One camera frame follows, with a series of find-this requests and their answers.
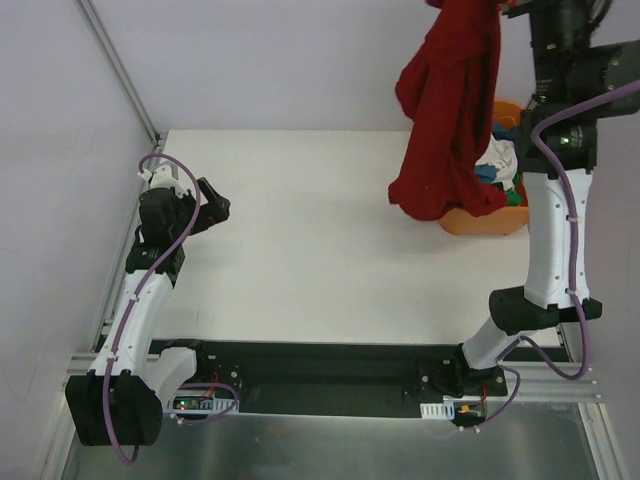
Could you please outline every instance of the white cloth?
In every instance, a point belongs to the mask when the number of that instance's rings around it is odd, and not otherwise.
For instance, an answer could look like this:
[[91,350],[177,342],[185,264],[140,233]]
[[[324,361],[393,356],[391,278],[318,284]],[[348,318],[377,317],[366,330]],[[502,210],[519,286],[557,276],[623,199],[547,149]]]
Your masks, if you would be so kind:
[[518,173],[518,157],[516,147],[510,140],[496,140],[491,135],[487,151],[478,159],[476,165],[492,165],[496,168],[496,179],[493,183],[502,183],[504,190],[514,188],[513,179]]

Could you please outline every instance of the clothes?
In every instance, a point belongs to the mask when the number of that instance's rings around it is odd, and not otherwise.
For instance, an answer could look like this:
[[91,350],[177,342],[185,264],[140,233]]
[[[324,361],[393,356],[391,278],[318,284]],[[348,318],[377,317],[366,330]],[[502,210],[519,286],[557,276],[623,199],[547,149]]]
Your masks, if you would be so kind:
[[474,174],[487,149],[500,58],[494,2],[428,0],[442,8],[396,85],[414,121],[389,201],[417,220],[437,220],[460,206],[474,216],[506,205],[506,196]]
[[476,165],[473,171],[482,183],[494,183],[498,176],[498,169],[493,165]]
[[496,140],[510,140],[515,142],[518,139],[519,134],[520,127],[513,127],[507,130],[499,123],[493,124],[493,136],[496,137]]
[[507,207],[517,207],[522,203],[522,197],[515,188],[504,192],[507,195]]
[[491,183],[502,183],[505,191],[515,187],[513,178],[518,174],[518,158],[516,157],[516,148],[513,142],[496,140],[491,135],[487,150],[478,159],[475,168],[477,169],[484,165],[489,165],[496,169],[496,176]]

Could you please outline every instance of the red cloth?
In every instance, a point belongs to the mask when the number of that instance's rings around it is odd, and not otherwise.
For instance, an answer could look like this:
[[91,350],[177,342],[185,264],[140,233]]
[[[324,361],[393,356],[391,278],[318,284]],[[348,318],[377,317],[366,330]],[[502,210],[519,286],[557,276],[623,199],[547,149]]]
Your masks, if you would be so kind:
[[427,3],[442,11],[396,85],[414,125],[389,201],[416,220],[437,220],[456,206],[488,215],[507,202],[474,174],[491,135],[499,13],[493,0]]

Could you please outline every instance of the white tabletop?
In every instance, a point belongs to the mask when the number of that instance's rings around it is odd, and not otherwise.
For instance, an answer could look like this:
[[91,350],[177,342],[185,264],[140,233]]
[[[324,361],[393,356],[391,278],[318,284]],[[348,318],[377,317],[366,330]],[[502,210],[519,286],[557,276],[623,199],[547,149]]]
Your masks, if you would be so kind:
[[[404,132],[174,130],[165,152],[231,200],[189,238],[156,338],[455,344],[522,285],[526,229],[454,237],[387,201]],[[555,331],[537,339],[558,345]]]

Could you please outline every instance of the orange basket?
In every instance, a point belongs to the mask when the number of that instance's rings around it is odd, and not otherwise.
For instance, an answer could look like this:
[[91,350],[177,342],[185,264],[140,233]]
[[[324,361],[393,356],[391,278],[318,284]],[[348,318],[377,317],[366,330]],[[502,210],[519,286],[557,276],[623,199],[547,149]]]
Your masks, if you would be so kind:
[[[493,121],[506,129],[520,125],[522,107],[507,100],[496,100],[493,108]],[[500,234],[509,235],[517,232],[529,221],[529,204],[524,185],[516,187],[522,197],[522,205],[518,207],[504,207],[485,215],[474,217],[466,210],[454,208],[447,212],[438,222],[440,226],[452,235]]]

